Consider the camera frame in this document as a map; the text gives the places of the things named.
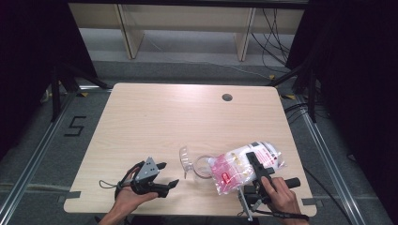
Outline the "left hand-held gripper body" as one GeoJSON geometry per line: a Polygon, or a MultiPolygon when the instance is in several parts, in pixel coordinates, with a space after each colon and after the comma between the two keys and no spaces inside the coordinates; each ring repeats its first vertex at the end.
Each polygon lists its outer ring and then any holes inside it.
{"type": "Polygon", "coordinates": [[[157,184],[154,182],[159,175],[157,165],[152,157],[149,157],[145,162],[139,165],[140,170],[132,177],[130,182],[131,189],[139,195],[149,192],[156,192],[159,198],[166,198],[170,188],[168,185],[157,184]]]}

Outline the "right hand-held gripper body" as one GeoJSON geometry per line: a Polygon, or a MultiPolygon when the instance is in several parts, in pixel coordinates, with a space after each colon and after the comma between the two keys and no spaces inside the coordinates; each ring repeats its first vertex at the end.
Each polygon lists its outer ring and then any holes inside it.
{"type": "MultiPolygon", "coordinates": [[[[297,178],[284,180],[289,189],[300,186],[300,181],[297,178]]],[[[243,190],[238,193],[239,201],[242,205],[243,212],[250,217],[252,213],[272,216],[275,218],[301,218],[300,214],[279,212],[269,207],[271,199],[266,193],[264,186],[260,181],[255,180],[253,186],[245,186],[243,190]]]]}

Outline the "red and white spout pouch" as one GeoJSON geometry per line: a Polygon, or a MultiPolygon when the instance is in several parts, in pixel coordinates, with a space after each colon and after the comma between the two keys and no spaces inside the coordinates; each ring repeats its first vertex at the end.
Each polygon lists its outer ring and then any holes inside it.
{"type": "Polygon", "coordinates": [[[269,142],[252,142],[217,157],[211,157],[208,164],[219,195],[229,194],[255,179],[248,153],[254,153],[265,168],[277,171],[285,166],[282,153],[269,142]]]}

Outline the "clear jar with hinged lid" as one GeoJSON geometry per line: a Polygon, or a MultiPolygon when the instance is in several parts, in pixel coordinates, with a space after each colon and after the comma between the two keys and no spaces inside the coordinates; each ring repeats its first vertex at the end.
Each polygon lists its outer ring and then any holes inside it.
{"type": "Polygon", "coordinates": [[[193,173],[200,179],[211,179],[212,171],[209,161],[213,159],[212,155],[192,154],[187,146],[179,149],[179,161],[184,172],[184,178],[189,173],[193,173]]]}

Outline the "person's right hand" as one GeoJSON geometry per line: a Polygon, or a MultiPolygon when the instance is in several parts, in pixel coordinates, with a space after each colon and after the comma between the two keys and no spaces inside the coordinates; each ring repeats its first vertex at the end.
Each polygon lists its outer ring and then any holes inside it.
{"type": "Polygon", "coordinates": [[[275,177],[268,180],[265,176],[262,176],[261,182],[266,193],[271,199],[269,207],[279,212],[300,214],[296,194],[289,189],[281,177],[275,177]]]}

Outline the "person's left hand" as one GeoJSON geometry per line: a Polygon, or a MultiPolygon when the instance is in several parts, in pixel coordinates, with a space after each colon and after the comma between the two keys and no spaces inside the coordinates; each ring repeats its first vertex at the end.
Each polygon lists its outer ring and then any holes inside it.
{"type": "Polygon", "coordinates": [[[123,187],[118,193],[112,208],[119,218],[131,214],[141,204],[152,201],[158,197],[156,192],[149,192],[143,195],[136,194],[130,187],[123,187]]]}

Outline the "grey tape strip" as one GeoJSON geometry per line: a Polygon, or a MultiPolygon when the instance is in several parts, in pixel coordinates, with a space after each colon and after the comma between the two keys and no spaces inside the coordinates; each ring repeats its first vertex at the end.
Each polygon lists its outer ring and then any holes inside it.
{"type": "Polygon", "coordinates": [[[77,199],[81,196],[81,192],[80,191],[72,191],[72,192],[68,192],[65,195],[62,195],[58,198],[58,202],[59,203],[64,203],[67,199],[77,199]]]}
{"type": "Polygon", "coordinates": [[[315,205],[316,207],[323,207],[323,203],[315,198],[301,199],[303,205],[315,205]]]}

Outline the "black metal stand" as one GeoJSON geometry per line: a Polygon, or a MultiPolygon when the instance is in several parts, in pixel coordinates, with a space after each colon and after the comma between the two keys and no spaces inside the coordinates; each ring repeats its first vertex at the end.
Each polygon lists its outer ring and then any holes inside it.
{"type": "Polygon", "coordinates": [[[297,77],[292,86],[293,92],[295,94],[301,95],[304,91],[307,91],[308,97],[305,105],[307,106],[308,114],[312,119],[312,122],[315,123],[316,76],[312,66],[309,63],[302,63],[301,65],[284,74],[282,77],[271,81],[268,86],[276,87],[277,85],[284,83],[293,77],[297,77]]]}
{"type": "Polygon", "coordinates": [[[102,82],[96,72],[86,73],[75,66],[67,63],[59,63],[53,66],[51,75],[51,88],[52,88],[52,103],[53,103],[53,117],[54,122],[61,113],[61,101],[59,84],[62,84],[68,93],[76,93],[80,90],[79,84],[76,82],[77,78],[83,78],[90,83],[95,84],[101,89],[112,89],[110,84],[102,82]]]}

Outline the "black curtain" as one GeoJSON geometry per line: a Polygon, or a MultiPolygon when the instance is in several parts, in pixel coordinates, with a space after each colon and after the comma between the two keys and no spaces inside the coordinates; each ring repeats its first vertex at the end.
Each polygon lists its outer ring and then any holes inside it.
{"type": "Polygon", "coordinates": [[[329,112],[398,225],[398,0],[309,0],[288,67],[332,29],[314,72],[329,112]]]}
{"type": "Polygon", "coordinates": [[[17,142],[54,67],[96,70],[67,0],[0,0],[0,159],[17,142]]]}

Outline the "pale wooden shelf unit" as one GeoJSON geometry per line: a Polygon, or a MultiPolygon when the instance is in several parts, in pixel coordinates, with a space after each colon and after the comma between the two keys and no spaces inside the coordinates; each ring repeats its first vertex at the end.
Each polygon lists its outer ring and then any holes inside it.
{"type": "Polygon", "coordinates": [[[80,28],[118,29],[127,57],[136,57],[146,30],[226,32],[244,61],[251,33],[294,35],[304,11],[260,7],[184,7],[70,3],[80,28]]]}

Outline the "metal floor rail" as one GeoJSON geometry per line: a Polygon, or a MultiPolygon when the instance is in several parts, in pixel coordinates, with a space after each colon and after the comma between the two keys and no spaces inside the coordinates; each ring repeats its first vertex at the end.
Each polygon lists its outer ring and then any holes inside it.
{"type": "Polygon", "coordinates": [[[11,190],[7,197],[0,206],[0,225],[8,225],[8,222],[12,218],[19,202],[21,201],[24,192],[27,189],[28,184],[35,175],[39,164],[44,159],[44,156],[54,139],[55,133],[62,124],[66,110],[70,103],[75,99],[75,93],[66,94],[63,103],[61,104],[60,113],[55,119],[47,126],[47,129],[42,136],[40,142],[35,148],[32,156],[27,161],[23,172],[19,176],[18,180],[11,186],[11,190]]]}
{"type": "Polygon", "coordinates": [[[304,112],[303,119],[309,129],[317,150],[326,167],[332,184],[334,185],[338,196],[343,204],[344,210],[353,225],[366,225],[365,219],[359,209],[357,201],[353,197],[348,185],[346,184],[338,166],[329,151],[327,144],[316,124],[310,116],[309,110],[302,110],[304,112]]]}

